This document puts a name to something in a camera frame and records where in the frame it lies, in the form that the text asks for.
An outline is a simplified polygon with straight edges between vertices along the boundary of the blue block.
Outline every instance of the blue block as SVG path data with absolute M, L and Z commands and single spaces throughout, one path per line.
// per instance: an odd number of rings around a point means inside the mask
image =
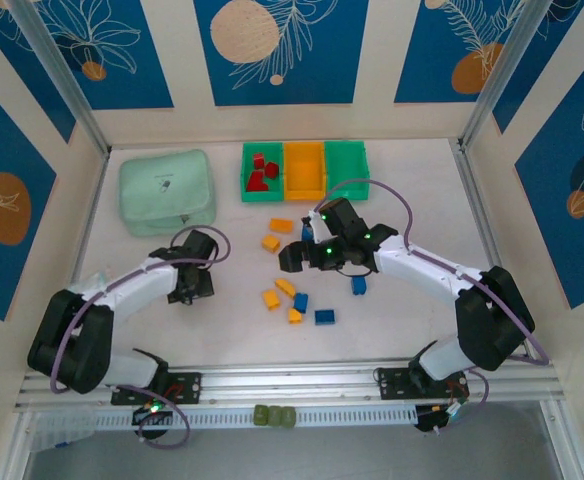
M 354 295 L 365 295 L 367 290 L 368 286 L 365 283 L 365 277 L 352 277 L 352 293 Z
M 315 310 L 315 325 L 334 325 L 334 310 Z
M 303 242 L 312 242 L 312 241 L 314 241 L 314 234 L 305 225 L 301 229 L 301 240 Z
M 308 295 L 306 293 L 297 293 L 294 296 L 295 310 L 305 313 L 308 310 Z

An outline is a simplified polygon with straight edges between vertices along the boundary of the black mounting plate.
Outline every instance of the black mounting plate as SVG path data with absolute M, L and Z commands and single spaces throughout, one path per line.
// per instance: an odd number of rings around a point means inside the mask
M 201 374 L 198 372 L 165 374 L 165 383 L 168 393 L 166 397 L 177 405 L 196 405 L 201 394 Z M 112 393 L 112 405 L 145 405 L 152 398 L 147 395 L 120 388 Z
M 425 393 L 412 383 L 409 368 L 377 368 L 375 379 L 381 391 L 381 400 L 423 400 L 449 398 L 453 395 L 451 384 L 458 385 L 462 391 L 456 396 L 468 396 L 467 380 L 463 372 L 453 373 L 445 380 L 432 382 Z

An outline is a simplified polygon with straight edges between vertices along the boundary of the white table surface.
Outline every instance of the white table surface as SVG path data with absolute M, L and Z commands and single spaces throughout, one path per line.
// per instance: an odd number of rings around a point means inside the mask
M 150 351 L 175 366 L 362 360 L 409 357 L 456 330 L 452 309 L 396 278 L 373 274 L 366 279 L 368 292 L 355 297 L 350 279 L 335 272 L 307 268 L 296 274 L 281 272 L 277 256 L 260 245 L 269 220 L 296 221 L 293 234 L 275 234 L 287 244 L 300 237 L 300 219 L 313 204 L 242 203 L 241 143 L 113 150 L 83 278 L 97 271 L 117 277 L 169 243 L 169 237 L 136 238 L 125 229 L 117 209 L 122 162 L 192 148 L 203 149 L 210 158 L 217 194 L 214 226 L 230 237 L 232 255 L 211 270 L 213 297 L 195 300 L 191 306 L 168 305 L 163 298 L 153 302 L 116 328 L 116 346 Z M 447 140 L 375 140 L 367 141 L 366 148 L 372 178 L 398 189 L 412 205 L 412 242 L 461 264 L 488 267 Z M 367 202 L 354 206 L 368 226 L 386 223 L 399 232 L 405 227 L 402 205 L 377 187 L 371 186 Z M 310 296 L 301 325 L 288 324 L 292 301 L 281 292 L 281 308 L 270 312 L 263 304 L 261 292 L 275 288 L 279 277 Z M 315 326 L 314 309 L 334 309 L 336 324 Z

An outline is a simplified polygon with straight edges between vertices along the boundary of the mint green pouch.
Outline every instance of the mint green pouch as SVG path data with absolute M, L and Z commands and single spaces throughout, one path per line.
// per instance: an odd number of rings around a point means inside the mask
M 119 170 L 119 212 L 137 237 L 210 225 L 216 201 L 205 153 L 191 150 L 125 162 Z

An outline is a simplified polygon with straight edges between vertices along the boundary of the orange block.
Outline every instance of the orange block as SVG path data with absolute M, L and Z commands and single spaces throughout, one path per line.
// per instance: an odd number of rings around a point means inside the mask
M 262 293 L 263 301 L 265 302 L 265 306 L 268 307 L 268 310 L 274 310 L 281 306 L 281 300 L 279 300 L 279 296 L 276 294 L 274 290 L 267 290 Z
M 301 312 L 291 308 L 288 310 L 288 322 L 291 324 L 301 323 L 303 321 L 303 317 L 301 316 Z
M 263 237 L 263 240 L 261 240 L 261 246 L 270 253 L 276 253 L 281 246 L 281 242 L 274 235 L 266 235 Z
M 285 293 L 288 297 L 294 298 L 296 295 L 296 288 L 290 282 L 288 282 L 285 278 L 277 278 L 274 284 L 281 289 L 283 293 Z
M 273 218 L 270 220 L 270 230 L 278 233 L 292 233 L 294 222 L 284 218 Z

